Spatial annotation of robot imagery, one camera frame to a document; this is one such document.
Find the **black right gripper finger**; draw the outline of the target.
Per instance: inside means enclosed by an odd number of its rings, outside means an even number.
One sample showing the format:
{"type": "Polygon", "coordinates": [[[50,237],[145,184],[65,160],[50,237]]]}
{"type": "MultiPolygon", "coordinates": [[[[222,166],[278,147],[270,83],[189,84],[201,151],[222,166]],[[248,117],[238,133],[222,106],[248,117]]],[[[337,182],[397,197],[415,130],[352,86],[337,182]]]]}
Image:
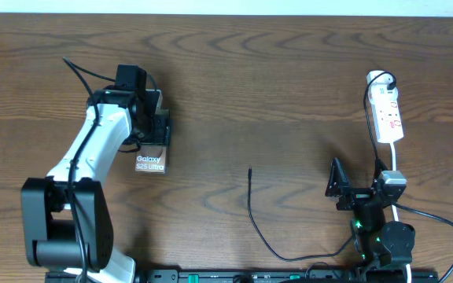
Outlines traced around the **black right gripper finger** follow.
{"type": "Polygon", "coordinates": [[[381,172],[388,170],[388,167],[385,165],[385,163],[380,158],[375,159],[374,166],[375,166],[375,168],[374,168],[373,180],[379,178],[381,172]]]}
{"type": "Polygon", "coordinates": [[[326,186],[326,197],[340,197],[349,193],[350,182],[348,176],[338,158],[331,162],[329,181],[326,186]]]}

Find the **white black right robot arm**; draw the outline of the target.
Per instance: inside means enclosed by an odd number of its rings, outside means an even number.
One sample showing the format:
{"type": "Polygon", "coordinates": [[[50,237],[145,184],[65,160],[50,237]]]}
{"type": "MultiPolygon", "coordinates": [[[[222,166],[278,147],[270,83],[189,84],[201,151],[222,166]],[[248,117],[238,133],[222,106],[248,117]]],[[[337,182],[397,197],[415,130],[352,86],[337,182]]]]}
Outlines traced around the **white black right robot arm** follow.
{"type": "Polygon", "coordinates": [[[384,209],[393,205],[407,187],[400,171],[391,171],[381,160],[371,186],[353,187],[339,159],[331,162],[326,197],[336,197],[338,211],[352,211],[350,222],[355,247],[364,256],[364,263],[356,269],[361,280],[373,272],[401,274],[412,262],[414,227],[400,222],[387,221],[384,209]]]}

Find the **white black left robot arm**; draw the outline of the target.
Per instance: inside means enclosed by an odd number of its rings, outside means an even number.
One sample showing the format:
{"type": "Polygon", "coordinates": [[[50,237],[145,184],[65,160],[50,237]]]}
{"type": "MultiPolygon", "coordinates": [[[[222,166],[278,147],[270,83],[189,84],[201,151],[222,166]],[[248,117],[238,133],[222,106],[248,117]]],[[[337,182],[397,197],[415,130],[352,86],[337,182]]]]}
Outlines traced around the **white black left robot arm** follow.
{"type": "Polygon", "coordinates": [[[136,262],[113,246],[103,185],[121,145],[166,145],[170,112],[160,90],[98,90],[85,122],[44,178],[28,178],[20,198],[27,261],[70,282],[132,282],[136,262]]]}

